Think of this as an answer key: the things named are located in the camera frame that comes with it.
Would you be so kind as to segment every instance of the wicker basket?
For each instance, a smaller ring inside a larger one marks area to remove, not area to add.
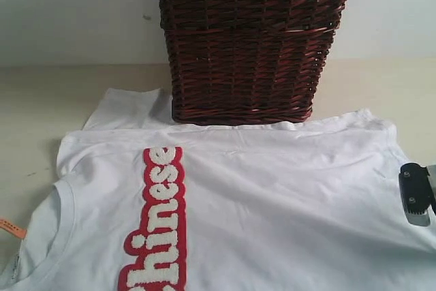
[[[304,121],[345,0],[159,0],[173,119]]]

